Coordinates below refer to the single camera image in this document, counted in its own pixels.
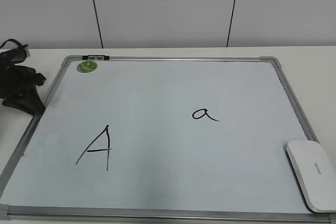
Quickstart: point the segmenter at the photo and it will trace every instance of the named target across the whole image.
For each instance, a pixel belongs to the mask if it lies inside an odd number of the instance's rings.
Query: white table
[[[67,55],[152,57],[277,57],[317,138],[336,167],[336,47],[156,48],[156,49],[32,49],[23,65],[34,67],[47,81],[38,92],[43,100]],[[31,116],[0,106],[0,171],[22,136]],[[28,221],[11,221],[8,223]]]

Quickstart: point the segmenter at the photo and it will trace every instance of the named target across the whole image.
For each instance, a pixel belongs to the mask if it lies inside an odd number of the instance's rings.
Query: whiteboard surface
[[[0,202],[309,213],[289,166],[306,140],[264,62],[72,62]],[[207,108],[211,117],[195,120]],[[81,152],[109,124],[106,152]],[[103,135],[92,146],[107,148]]]

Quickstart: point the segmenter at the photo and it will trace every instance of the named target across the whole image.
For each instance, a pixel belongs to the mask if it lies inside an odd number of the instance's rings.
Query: black strap
[[[0,46],[0,49],[3,48],[7,42],[12,42],[14,44],[16,44],[18,47],[21,47],[21,48],[25,48],[19,41],[17,41],[16,39],[8,39],[6,40],[5,42],[3,42]]]

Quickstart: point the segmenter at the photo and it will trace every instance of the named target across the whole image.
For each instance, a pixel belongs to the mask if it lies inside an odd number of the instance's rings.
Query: green magnet
[[[81,73],[89,73],[94,71],[98,64],[93,60],[86,60],[77,65],[77,71]]]

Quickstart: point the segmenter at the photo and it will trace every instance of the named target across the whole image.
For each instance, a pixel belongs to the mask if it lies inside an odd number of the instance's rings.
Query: white eraser
[[[336,212],[336,173],[314,141],[290,141],[287,153],[308,207],[314,212]]]

